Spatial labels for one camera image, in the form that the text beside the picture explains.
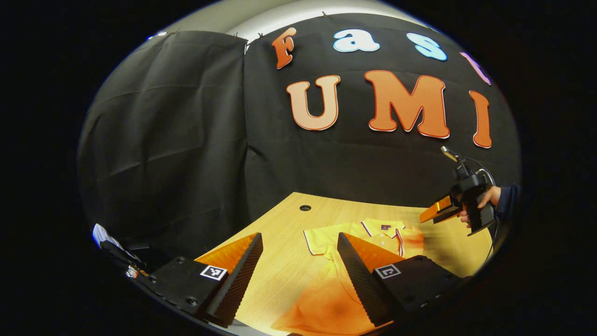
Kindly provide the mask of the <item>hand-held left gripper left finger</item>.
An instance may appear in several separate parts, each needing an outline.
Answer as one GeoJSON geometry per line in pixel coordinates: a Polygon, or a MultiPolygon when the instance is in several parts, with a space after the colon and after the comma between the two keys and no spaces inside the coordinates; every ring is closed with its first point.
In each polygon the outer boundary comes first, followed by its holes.
{"type": "Polygon", "coordinates": [[[195,259],[176,257],[152,273],[136,271],[136,286],[190,319],[229,327],[263,252],[255,232],[195,259]]]}

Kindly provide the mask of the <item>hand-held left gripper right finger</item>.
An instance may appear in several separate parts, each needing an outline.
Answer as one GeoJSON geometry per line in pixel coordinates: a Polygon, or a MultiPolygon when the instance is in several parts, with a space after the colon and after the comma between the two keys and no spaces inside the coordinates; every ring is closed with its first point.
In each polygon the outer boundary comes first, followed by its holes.
{"type": "Polygon", "coordinates": [[[346,232],[337,249],[371,323],[405,325],[430,315],[465,283],[424,255],[399,257],[346,232]]]}

